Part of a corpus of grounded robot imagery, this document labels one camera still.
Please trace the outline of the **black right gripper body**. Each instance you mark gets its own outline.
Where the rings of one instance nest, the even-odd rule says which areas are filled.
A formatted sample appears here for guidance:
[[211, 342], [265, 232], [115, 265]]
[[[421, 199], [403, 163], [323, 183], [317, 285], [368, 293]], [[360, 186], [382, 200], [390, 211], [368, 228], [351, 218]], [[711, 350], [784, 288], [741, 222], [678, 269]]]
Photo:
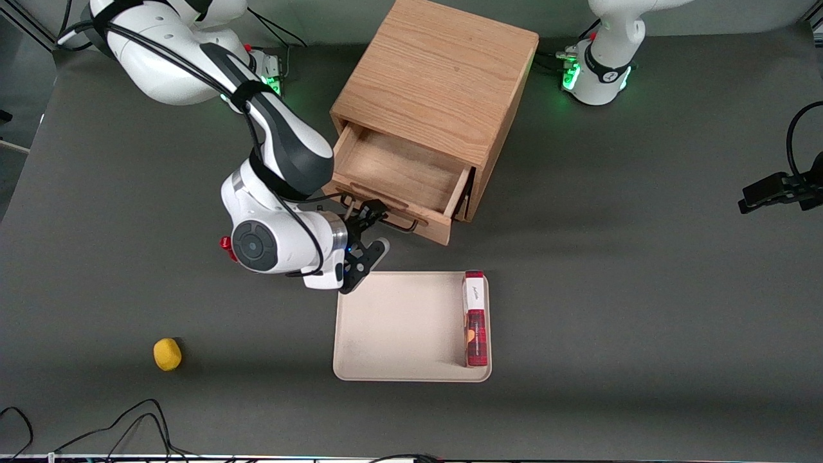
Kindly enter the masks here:
[[346, 250], [344, 254], [345, 260], [350, 260], [354, 258], [352, 254], [353, 251], [360, 250], [362, 245], [362, 238], [361, 239], [352, 239], [352, 219], [360, 219], [361, 215], [350, 215], [347, 219], [343, 220], [344, 225], [346, 226], [347, 230], [347, 243], [346, 243]]

